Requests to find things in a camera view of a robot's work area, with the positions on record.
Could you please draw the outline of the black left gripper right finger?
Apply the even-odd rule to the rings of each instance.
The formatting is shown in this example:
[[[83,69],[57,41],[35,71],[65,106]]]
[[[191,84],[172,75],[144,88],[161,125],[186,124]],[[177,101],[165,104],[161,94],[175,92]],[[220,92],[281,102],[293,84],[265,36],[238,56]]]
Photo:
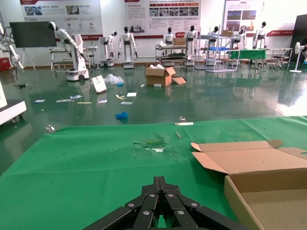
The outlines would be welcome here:
[[[184,196],[177,185],[160,177],[163,215],[166,224],[182,230],[246,230],[247,227]]]

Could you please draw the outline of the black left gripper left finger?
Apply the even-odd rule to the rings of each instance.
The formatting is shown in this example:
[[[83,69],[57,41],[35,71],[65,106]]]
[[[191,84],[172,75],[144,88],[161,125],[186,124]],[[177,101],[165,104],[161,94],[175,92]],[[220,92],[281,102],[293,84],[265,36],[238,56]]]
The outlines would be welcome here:
[[[86,230],[128,230],[141,224],[153,225],[155,209],[159,200],[160,177],[153,184],[142,187],[141,195],[127,202],[89,226]]]

